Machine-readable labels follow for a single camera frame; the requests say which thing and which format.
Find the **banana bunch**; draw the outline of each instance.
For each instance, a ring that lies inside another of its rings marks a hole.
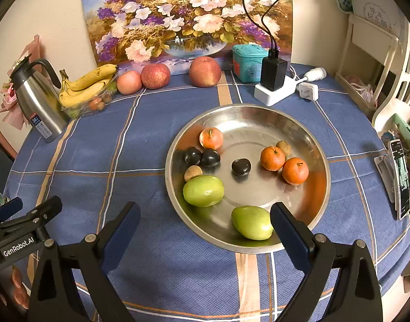
[[[85,74],[78,80],[71,82],[65,70],[60,71],[62,76],[62,89],[59,93],[60,103],[70,108],[90,100],[111,81],[117,72],[117,65],[105,64]]]

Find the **orange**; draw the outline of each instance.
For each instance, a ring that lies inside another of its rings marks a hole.
[[[283,178],[291,185],[300,185],[309,175],[309,168],[301,158],[290,158],[283,167]]]
[[[285,155],[280,148],[271,145],[261,152],[260,162],[265,169],[275,172],[283,166]]]
[[[223,145],[223,133],[215,127],[207,128],[201,132],[199,142],[204,148],[217,150]]]

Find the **teal container lid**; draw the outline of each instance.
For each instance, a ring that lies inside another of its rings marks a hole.
[[[253,58],[253,57],[266,57],[268,51],[258,45],[235,45],[232,47],[233,53],[238,56]]]

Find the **table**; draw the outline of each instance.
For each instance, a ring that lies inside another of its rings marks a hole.
[[[311,67],[294,65],[299,76]],[[384,294],[410,258],[410,222],[395,221],[373,158],[384,146],[363,112],[331,77],[318,81],[317,102],[293,94],[273,108],[305,125],[323,148],[331,171],[328,206],[314,233],[352,244],[363,239]],[[98,115],[73,120],[54,142],[31,131],[10,172],[5,195],[22,198],[24,214],[53,195],[63,211],[47,229],[59,243],[99,231],[127,201],[141,206],[141,223],[119,267],[109,274],[136,321],[272,321],[303,273],[285,251],[240,255],[196,236],[174,211],[164,182],[172,139],[192,118],[229,103],[260,104],[254,85],[225,72],[212,88],[173,76],[160,90],[117,96]],[[20,263],[26,272],[27,259]],[[323,314],[337,277],[332,270],[312,321]],[[86,310],[97,314],[75,279]]]

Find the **clear plastic container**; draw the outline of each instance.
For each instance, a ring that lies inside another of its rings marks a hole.
[[[72,119],[92,115],[104,110],[107,104],[111,103],[117,93],[117,78],[118,74],[115,74],[111,81],[108,82],[98,94],[89,100],[80,102],[77,105],[68,108],[62,106],[62,110]]]

